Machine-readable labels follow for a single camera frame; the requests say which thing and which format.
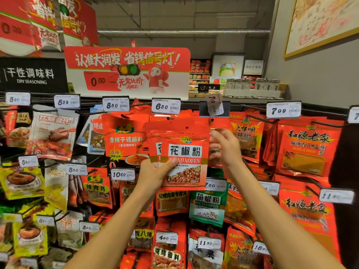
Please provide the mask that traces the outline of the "person's right hand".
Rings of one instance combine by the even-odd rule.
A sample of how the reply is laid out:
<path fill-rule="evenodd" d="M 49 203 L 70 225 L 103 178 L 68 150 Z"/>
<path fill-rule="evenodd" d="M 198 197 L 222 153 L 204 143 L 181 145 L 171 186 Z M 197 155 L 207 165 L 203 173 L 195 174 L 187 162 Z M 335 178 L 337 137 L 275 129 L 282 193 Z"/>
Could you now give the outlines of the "person's right hand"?
<path fill-rule="evenodd" d="M 228 129 L 223 134 L 213 132 L 213 136 L 220 142 L 221 154 L 214 154 L 219 157 L 223 165 L 224 174 L 231 180 L 240 177 L 245 164 L 240 151 L 240 143 L 237 137 Z"/>

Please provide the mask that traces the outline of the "person's left hand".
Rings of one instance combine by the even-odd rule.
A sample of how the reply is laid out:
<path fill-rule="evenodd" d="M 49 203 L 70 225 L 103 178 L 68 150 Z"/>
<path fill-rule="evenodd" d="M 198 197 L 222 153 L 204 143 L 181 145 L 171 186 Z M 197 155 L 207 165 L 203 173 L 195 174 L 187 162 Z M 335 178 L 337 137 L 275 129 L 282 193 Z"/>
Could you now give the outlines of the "person's left hand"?
<path fill-rule="evenodd" d="M 142 161 L 134 193 L 146 207 L 155 198 L 156 192 L 161 188 L 168 173 L 158 173 L 159 167 L 154 167 L 150 159 Z"/>

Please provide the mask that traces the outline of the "red peppercorn picture spice packet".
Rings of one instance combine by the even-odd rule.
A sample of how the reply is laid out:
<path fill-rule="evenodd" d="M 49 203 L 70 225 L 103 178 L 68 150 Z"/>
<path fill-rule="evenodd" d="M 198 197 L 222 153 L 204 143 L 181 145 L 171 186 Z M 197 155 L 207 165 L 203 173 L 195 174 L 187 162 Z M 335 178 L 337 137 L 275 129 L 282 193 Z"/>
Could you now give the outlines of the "red peppercorn picture spice packet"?
<path fill-rule="evenodd" d="M 209 158 L 209 126 L 185 126 L 161 134 L 159 166 L 177 159 L 164 177 L 166 190 L 205 190 Z"/>

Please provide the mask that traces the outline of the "red spice packet gold band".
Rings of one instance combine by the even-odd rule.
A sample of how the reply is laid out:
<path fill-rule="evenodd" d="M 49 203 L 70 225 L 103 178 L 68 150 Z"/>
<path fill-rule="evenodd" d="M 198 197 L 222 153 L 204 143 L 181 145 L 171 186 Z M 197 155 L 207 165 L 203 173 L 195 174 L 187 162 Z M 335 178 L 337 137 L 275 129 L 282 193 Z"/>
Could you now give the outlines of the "red spice packet gold band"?
<path fill-rule="evenodd" d="M 154 167 L 159 167 L 161 147 L 162 147 L 162 131 L 153 129 L 146 132 L 146 140 L 149 149 L 149 159 Z"/>

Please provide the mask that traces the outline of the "person's left forearm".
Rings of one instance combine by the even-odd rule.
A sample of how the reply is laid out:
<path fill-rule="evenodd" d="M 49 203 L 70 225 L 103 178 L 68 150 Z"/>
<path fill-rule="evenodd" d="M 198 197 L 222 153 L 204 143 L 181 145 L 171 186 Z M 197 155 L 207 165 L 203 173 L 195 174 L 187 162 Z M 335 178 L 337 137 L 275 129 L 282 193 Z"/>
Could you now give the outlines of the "person's left forearm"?
<path fill-rule="evenodd" d="M 116 269 L 135 225 L 153 194 L 135 189 L 110 221 L 89 240 L 63 269 Z"/>

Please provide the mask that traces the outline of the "person's right forearm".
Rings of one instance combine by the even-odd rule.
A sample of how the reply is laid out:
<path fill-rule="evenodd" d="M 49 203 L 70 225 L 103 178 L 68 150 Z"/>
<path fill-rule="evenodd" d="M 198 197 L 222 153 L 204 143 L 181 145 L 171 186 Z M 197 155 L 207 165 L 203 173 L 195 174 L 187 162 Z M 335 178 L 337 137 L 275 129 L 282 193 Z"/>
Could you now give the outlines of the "person's right forearm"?
<path fill-rule="evenodd" d="M 229 164 L 228 171 L 279 269 L 346 269 L 280 207 L 244 162 Z"/>

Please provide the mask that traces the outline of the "white price tag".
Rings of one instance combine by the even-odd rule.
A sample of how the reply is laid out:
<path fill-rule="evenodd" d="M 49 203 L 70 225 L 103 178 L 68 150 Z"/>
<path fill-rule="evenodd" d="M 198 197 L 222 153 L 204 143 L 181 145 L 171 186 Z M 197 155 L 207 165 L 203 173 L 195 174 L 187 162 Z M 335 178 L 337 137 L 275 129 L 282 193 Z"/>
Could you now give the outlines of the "white price tag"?
<path fill-rule="evenodd" d="M 30 106 L 31 94 L 29 92 L 6 92 L 5 102 L 8 105 Z"/>
<path fill-rule="evenodd" d="M 319 201 L 337 204 L 352 204 L 355 193 L 353 190 L 322 188 L 319 194 Z"/>
<path fill-rule="evenodd" d="M 359 124 L 359 105 L 353 105 L 349 108 L 348 124 Z"/>
<path fill-rule="evenodd" d="M 39 269 L 36 258 L 20 258 L 20 265 L 27 269 Z"/>
<path fill-rule="evenodd" d="M 178 233 L 157 231 L 155 240 L 159 244 L 178 244 Z"/>
<path fill-rule="evenodd" d="M 81 97 L 79 94 L 55 94 L 54 106 L 57 109 L 77 110 L 81 107 Z"/>
<path fill-rule="evenodd" d="M 112 168 L 111 179 L 114 181 L 134 181 L 135 169 L 134 168 Z"/>
<path fill-rule="evenodd" d="M 200 236 L 197 242 L 199 249 L 220 250 L 222 246 L 222 240 L 220 238 Z"/>
<path fill-rule="evenodd" d="M 270 256 L 270 253 L 266 245 L 261 241 L 255 241 L 252 248 L 253 253 L 259 253 L 263 255 Z"/>
<path fill-rule="evenodd" d="M 82 163 L 66 163 L 65 171 L 68 175 L 73 176 L 87 176 L 88 175 L 88 167 L 86 164 Z"/>
<path fill-rule="evenodd" d="M 129 96 L 103 96 L 102 105 L 105 112 L 129 112 L 131 103 Z"/>
<path fill-rule="evenodd" d="M 151 112 L 153 114 L 180 114 L 181 100 L 175 98 L 152 98 Z"/>
<path fill-rule="evenodd" d="M 208 177 L 206 178 L 205 190 L 220 192 L 227 191 L 227 181 L 225 179 Z"/>
<path fill-rule="evenodd" d="M 100 224 L 98 222 L 79 221 L 79 231 L 97 233 L 100 231 Z"/>
<path fill-rule="evenodd" d="M 299 118 L 302 111 L 301 101 L 272 102 L 266 105 L 267 119 Z"/>
<path fill-rule="evenodd" d="M 262 181 L 259 180 L 258 181 L 265 189 L 266 191 L 272 195 L 272 196 L 277 196 L 279 195 L 279 190 L 280 190 L 280 182 L 275 182 L 275 181 Z"/>
<path fill-rule="evenodd" d="M 55 218 L 53 216 L 36 215 L 36 222 L 41 226 L 55 227 Z"/>
<path fill-rule="evenodd" d="M 24 155 L 18 157 L 18 162 L 21 168 L 26 167 L 38 167 L 38 157 L 37 155 Z"/>
<path fill-rule="evenodd" d="M 220 116 L 224 114 L 224 108 L 222 103 L 222 96 L 219 93 L 208 94 L 205 96 L 208 113 L 210 117 Z"/>
<path fill-rule="evenodd" d="M 4 213 L 2 220 L 8 223 L 22 223 L 23 216 L 20 213 Z"/>

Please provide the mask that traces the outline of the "red skewer seasoning packet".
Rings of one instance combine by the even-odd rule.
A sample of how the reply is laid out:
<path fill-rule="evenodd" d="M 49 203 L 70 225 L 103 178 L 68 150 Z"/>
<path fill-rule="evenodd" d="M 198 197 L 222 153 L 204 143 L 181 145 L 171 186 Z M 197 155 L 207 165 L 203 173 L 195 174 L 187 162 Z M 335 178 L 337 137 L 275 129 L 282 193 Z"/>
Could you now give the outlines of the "red skewer seasoning packet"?
<path fill-rule="evenodd" d="M 155 203 L 158 217 L 188 213 L 190 192 L 186 190 L 167 191 L 160 189 L 156 193 Z"/>

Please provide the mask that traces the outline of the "red chili seasoning packet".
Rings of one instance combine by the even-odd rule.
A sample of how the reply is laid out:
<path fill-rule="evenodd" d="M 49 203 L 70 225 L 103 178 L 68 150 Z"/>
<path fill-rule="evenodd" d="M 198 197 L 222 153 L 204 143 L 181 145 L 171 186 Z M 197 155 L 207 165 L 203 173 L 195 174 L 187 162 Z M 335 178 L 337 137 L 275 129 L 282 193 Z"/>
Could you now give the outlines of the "red chili seasoning packet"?
<path fill-rule="evenodd" d="M 264 122 L 248 114 L 231 115 L 229 120 L 231 131 L 239 140 L 241 155 L 259 164 Z"/>

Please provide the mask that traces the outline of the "black price tag holder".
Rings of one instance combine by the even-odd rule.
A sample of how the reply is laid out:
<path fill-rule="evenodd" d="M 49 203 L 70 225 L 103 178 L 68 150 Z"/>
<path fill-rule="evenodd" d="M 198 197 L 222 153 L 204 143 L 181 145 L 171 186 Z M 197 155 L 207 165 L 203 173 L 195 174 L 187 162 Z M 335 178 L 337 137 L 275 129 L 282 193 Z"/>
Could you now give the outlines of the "black price tag holder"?
<path fill-rule="evenodd" d="M 231 108 L 231 102 L 230 101 L 224 101 L 222 102 L 224 113 L 216 116 L 210 116 L 208 112 L 208 106 L 206 101 L 200 101 L 199 104 L 199 116 L 200 117 L 210 117 L 210 118 L 229 118 L 230 116 L 230 108 Z"/>

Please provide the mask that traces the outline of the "green white pepper powder packet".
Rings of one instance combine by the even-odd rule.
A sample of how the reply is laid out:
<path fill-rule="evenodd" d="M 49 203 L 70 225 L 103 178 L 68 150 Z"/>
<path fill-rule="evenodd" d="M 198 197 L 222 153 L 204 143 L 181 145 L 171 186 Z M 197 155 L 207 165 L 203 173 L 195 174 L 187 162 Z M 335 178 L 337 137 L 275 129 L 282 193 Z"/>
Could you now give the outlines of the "green white pepper powder packet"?
<path fill-rule="evenodd" d="M 189 218 L 193 221 L 222 227 L 228 191 L 191 191 Z"/>

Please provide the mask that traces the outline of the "red spice packet clear window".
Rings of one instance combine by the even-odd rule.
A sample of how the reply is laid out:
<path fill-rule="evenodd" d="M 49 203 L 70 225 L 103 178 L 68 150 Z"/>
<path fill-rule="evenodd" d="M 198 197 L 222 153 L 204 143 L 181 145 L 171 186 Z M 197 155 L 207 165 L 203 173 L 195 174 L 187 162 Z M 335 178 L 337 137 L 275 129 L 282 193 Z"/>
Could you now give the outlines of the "red spice packet clear window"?
<path fill-rule="evenodd" d="M 137 180 L 134 181 L 120 181 L 119 182 L 119 203 L 120 207 L 128 199 L 130 194 L 133 192 L 135 186 L 137 185 Z M 143 210 L 141 214 L 142 218 L 154 218 L 154 200 L 148 204 L 148 206 Z"/>

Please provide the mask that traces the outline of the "red dipping spice packet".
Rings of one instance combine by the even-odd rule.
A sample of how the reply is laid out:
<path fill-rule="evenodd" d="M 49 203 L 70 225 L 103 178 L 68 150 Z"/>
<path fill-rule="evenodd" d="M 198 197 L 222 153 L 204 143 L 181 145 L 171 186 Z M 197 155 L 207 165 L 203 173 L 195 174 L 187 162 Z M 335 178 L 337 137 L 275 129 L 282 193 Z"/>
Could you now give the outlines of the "red dipping spice packet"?
<path fill-rule="evenodd" d="M 143 126 L 149 122 L 149 114 L 102 114 L 105 155 L 109 168 L 137 167 L 148 159 L 144 145 L 146 132 Z"/>

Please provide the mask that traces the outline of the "orange red powder packet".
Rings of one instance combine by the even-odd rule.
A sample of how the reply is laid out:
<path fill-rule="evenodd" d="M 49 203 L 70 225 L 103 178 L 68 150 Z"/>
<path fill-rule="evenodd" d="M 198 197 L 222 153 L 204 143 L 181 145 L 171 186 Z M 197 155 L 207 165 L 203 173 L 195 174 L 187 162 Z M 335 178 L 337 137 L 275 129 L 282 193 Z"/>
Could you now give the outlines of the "orange red powder packet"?
<path fill-rule="evenodd" d="M 233 181 L 227 179 L 228 195 L 225 206 L 224 222 L 254 237 L 256 225 L 251 211 L 247 208 Z"/>

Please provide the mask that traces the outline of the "small black sign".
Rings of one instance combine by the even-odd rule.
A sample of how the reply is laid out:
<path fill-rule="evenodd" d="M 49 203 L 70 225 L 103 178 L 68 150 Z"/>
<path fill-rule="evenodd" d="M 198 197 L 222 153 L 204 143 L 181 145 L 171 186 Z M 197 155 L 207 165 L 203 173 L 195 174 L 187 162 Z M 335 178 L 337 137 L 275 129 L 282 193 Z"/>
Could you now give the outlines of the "small black sign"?
<path fill-rule="evenodd" d="M 220 84 L 199 84 L 197 91 L 199 94 L 219 93 L 220 87 Z"/>

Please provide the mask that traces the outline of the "white shelf tray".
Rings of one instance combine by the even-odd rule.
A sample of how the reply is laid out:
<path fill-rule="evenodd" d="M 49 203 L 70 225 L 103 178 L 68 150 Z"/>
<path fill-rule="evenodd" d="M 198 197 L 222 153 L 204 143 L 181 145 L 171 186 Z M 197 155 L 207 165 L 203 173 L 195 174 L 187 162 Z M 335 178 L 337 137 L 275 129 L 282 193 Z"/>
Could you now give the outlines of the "white shelf tray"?
<path fill-rule="evenodd" d="M 223 90 L 224 96 L 235 98 L 281 99 L 282 93 L 282 91 L 275 90 Z"/>

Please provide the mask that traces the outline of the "red meat seasoning packet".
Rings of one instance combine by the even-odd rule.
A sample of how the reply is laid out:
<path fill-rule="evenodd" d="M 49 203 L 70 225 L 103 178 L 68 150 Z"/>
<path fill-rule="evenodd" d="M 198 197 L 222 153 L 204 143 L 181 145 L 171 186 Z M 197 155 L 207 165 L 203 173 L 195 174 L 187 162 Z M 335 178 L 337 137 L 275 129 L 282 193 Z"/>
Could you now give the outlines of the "red meat seasoning packet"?
<path fill-rule="evenodd" d="M 87 167 L 87 171 L 87 175 L 80 177 L 87 201 L 98 207 L 112 209 L 112 184 L 107 169 L 103 167 Z"/>

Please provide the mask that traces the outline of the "star anise clear packet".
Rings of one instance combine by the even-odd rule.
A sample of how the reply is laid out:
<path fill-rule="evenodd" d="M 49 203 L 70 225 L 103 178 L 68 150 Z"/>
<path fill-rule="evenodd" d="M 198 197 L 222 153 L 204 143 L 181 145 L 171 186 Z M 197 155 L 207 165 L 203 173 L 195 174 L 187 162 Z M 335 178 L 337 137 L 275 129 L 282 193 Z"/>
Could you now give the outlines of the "star anise clear packet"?
<path fill-rule="evenodd" d="M 127 251 L 150 253 L 152 250 L 155 218 L 139 218 L 131 238 L 127 244 Z"/>

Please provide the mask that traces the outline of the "white blue seasoning packet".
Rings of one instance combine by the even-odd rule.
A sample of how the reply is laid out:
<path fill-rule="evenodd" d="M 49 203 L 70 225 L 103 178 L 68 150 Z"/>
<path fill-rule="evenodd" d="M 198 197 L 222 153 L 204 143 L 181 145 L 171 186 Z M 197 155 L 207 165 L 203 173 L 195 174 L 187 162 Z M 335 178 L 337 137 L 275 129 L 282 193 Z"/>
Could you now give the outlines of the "white blue seasoning packet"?
<path fill-rule="evenodd" d="M 87 147 L 88 154 L 105 154 L 101 114 L 93 114 L 88 117 L 75 143 Z"/>

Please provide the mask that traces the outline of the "row of glass spice jars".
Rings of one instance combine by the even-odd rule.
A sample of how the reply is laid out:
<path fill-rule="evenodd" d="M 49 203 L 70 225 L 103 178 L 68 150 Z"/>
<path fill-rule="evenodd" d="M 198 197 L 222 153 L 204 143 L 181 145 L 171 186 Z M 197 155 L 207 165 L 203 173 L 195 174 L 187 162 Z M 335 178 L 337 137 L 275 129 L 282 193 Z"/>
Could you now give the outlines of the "row of glass spice jars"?
<path fill-rule="evenodd" d="M 271 78 L 228 78 L 223 89 L 280 91 L 281 82 Z"/>

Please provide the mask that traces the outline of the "shelf of red goods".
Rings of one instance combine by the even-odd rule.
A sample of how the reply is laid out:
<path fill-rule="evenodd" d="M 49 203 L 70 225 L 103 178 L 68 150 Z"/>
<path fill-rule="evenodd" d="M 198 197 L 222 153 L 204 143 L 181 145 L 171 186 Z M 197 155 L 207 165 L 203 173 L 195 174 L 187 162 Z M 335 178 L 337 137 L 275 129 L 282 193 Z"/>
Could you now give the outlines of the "shelf of red goods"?
<path fill-rule="evenodd" d="M 210 59 L 191 59 L 189 92 L 198 91 L 199 84 L 209 84 L 212 61 Z"/>

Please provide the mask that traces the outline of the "large red gold window packet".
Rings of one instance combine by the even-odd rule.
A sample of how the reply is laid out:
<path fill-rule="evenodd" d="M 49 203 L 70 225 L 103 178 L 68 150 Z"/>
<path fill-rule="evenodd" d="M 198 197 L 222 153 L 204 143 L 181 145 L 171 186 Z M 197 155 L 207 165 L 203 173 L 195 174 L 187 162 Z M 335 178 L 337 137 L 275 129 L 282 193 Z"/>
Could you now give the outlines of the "large red gold window packet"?
<path fill-rule="evenodd" d="M 275 175 L 280 182 L 279 204 L 294 220 L 330 251 L 340 262 L 335 210 L 332 203 L 319 200 L 312 191 L 319 193 L 315 184 L 282 175 Z"/>
<path fill-rule="evenodd" d="M 344 121 L 325 117 L 280 122 L 276 173 L 328 183 L 343 126 Z"/>

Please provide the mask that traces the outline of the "red barbecue seasoning packet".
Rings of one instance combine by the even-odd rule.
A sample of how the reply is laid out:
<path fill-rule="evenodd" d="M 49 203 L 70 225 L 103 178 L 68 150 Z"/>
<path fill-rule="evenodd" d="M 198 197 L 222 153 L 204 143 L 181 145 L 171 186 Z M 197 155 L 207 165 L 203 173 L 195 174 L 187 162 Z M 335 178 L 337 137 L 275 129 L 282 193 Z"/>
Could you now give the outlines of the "red barbecue seasoning packet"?
<path fill-rule="evenodd" d="M 157 231 L 178 233 L 178 244 L 156 243 Z M 151 250 L 150 269 L 186 269 L 187 228 L 186 222 L 172 218 L 158 218 Z"/>

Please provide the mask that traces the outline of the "white framed picture sign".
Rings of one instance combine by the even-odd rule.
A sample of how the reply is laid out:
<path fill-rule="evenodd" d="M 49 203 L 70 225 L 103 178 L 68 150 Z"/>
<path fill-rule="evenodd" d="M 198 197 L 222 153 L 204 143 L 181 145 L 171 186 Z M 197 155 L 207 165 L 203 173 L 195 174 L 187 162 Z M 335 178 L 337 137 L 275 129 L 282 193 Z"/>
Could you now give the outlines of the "white framed picture sign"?
<path fill-rule="evenodd" d="M 241 78 L 244 64 L 244 53 L 215 52 L 212 54 L 211 76 Z"/>

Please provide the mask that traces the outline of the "brown spice packets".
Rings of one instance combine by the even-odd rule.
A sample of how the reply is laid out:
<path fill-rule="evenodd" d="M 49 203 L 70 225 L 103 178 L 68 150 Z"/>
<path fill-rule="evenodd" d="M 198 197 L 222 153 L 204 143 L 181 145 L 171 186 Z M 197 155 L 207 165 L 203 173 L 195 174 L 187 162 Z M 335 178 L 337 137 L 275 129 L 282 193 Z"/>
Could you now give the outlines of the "brown spice packets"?
<path fill-rule="evenodd" d="M 88 197 L 84 190 L 81 177 L 69 175 L 68 206 L 78 207 L 86 202 L 88 202 Z"/>

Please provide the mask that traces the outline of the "small white notice sign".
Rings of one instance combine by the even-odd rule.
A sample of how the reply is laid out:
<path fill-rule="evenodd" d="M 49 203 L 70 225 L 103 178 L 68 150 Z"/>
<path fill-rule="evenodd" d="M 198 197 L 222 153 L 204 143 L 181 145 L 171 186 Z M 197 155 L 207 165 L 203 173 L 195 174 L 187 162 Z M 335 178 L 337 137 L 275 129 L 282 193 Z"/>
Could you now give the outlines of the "small white notice sign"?
<path fill-rule="evenodd" d="M 243 75 L 262 76 L 264 60 L 246 59 L 244 63 Z"/>

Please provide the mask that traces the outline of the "red flame print packet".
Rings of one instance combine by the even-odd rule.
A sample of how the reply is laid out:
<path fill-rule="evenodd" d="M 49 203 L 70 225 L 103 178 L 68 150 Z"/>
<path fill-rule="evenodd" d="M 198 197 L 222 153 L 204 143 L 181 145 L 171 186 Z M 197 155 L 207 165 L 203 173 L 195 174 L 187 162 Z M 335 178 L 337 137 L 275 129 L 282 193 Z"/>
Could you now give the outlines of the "red flame print packet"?
<path fill-rule="evenodd" d="M 252 237 L 228 227 L 222 269 L 263 269 L 263 256 L 253 252 Z"/>

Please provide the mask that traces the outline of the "red white label packet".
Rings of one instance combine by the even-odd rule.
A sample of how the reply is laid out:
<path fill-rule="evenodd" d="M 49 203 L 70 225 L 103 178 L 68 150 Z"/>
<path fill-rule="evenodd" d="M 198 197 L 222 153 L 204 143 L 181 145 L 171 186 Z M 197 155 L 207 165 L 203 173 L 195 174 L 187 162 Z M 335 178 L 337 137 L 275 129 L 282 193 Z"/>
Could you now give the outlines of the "red white label packet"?
<path fill-rule="evenodd" d="M 199 249 L 198 238 L 213 237 L 222 240 L 220 250 Z M 187 240 L 187 269 L 221 269 L 224 258 L 225 236 L 209 227 L 207 230 L 190 227 Z"/>

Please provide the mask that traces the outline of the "red white promotion sign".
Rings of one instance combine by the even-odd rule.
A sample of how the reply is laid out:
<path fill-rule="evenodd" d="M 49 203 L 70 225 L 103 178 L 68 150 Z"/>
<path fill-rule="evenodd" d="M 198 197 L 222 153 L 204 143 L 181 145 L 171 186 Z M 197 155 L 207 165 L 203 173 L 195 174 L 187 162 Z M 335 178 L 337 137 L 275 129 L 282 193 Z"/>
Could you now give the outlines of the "red white promotion sign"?
<path fill-rule="evenodd" d="M 81 96 L 188 99 L 187 48 L 66 46 L 64 56 L 67 80 Z"/>

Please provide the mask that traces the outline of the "yellow white seasoning packet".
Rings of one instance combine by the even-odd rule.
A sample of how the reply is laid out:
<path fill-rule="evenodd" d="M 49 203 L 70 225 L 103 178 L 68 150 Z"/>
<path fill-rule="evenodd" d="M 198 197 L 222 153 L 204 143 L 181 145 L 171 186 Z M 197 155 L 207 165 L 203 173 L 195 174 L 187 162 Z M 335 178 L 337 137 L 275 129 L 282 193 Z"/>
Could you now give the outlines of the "yellow white seasoning packet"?
<path fill-rule="evenodd" d="M 67 211 L 69 175 L 63 163 L 55 163 L 51 159 L 45 160 L 44 200 L 52 207 Z"/>

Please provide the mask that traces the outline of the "grey white seasoning packet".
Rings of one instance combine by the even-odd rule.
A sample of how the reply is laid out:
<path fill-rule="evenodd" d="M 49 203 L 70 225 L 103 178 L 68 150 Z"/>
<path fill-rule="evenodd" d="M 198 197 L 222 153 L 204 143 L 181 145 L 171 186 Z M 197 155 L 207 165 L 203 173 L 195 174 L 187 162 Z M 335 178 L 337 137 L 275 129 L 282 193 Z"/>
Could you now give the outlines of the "grey white seasoning packet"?
<path fill-rule="evenodd" d="M 56 210 L 57 242 L 60 247 L 79 250 L 83 245 L 84 233 L 80 231 L 79 222 L 84 220 L 80 212 Z"/>

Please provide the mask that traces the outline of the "white rib picture sauce packet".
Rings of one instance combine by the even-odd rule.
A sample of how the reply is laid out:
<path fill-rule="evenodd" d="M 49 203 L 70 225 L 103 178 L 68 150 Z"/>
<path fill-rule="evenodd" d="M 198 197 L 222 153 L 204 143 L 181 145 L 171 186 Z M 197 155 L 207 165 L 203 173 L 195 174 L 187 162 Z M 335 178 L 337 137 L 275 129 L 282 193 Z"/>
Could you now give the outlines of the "white rib picture sauce packet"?
<path fill-rule="evenodd" d="M 70 161 L 78 122 L 79 114 L 75 111 L 34 105 L 25 155 Z"/>

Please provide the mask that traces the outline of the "grey ceiling pipe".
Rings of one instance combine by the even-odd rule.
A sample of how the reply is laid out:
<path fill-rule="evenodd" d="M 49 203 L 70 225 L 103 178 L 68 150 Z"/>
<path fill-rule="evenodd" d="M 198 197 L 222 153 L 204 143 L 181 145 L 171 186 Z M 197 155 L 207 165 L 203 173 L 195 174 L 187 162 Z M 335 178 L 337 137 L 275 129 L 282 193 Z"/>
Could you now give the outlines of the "grey ceiling pipe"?
<path fill-rule="evenodd" d="M 178 35 L 178 34 L 268 34 L 268 29 L 101 29 L 102 35 Z"/>

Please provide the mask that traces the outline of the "yellow bowl picture packet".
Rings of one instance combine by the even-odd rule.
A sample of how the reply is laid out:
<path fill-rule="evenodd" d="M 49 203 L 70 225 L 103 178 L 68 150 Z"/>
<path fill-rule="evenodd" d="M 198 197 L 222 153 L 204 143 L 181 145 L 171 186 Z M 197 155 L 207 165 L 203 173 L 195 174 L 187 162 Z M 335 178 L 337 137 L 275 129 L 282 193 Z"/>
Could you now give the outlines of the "yellow bowl picture packet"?
<path fill-rule="evenodd" d="M 0 167 L 0 185 L 8 200 L 43 197 L 45 179 L 39 167 Z"/>
<path fill-rule="evenodd" d="M 47 255 L 47 226 L 34 223 L 12 223 L 12 231 L 13 248 L 17 257 Z"/>

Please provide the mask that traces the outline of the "dark noodle picture packet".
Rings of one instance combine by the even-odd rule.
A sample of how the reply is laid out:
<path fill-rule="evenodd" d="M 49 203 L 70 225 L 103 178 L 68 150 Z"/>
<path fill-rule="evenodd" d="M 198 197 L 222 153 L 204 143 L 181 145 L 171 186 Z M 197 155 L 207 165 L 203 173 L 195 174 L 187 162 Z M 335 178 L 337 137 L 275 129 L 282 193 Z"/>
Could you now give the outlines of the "dark noodle picture packet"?
<path fill-rule="evenodd" d="M 33 110 L 30 106 L 11 106 L 9 109 L 5 112 L 6 145 L 26 149 Z"/>

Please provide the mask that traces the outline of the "black aisle sign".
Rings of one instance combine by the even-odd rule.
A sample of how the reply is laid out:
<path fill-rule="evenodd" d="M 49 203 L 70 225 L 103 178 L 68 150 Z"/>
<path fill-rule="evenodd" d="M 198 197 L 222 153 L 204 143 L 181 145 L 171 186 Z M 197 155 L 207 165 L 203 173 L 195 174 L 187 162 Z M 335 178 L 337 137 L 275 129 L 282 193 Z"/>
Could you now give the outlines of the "black aisle sign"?
<path fill-rule="evenodd" d="M 66 94 L 69 88 L 65 60 L 0 57 L 0 91 Z"/>

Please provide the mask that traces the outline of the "hanging red white banner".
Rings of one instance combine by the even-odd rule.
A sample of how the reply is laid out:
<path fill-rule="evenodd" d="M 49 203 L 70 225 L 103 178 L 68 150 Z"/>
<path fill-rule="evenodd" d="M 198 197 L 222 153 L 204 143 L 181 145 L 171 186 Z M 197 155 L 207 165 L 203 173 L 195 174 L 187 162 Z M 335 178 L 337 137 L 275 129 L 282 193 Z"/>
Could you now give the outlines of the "hanging red white banner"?
<path fill-rule="evenodd" d="M 52 0 L 0 0 L 0 57 L 61 50 Z"/>
<path fill-rule="evenodd" d="M 98 46 L 95 10 L 84 0 L 58 0 L 65 46 Z"/>

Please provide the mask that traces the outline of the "gold framed wall poster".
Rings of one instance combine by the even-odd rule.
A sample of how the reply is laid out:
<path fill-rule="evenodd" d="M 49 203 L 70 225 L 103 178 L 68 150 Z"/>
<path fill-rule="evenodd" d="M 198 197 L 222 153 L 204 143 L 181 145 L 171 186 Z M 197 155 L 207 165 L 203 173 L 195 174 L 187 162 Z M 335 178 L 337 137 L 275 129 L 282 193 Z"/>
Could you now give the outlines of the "gold framed wall poster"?
<path fill-rule="evenodd" d="M 359 33 L 359 0 L 295 0 L 283 58 Z"/>

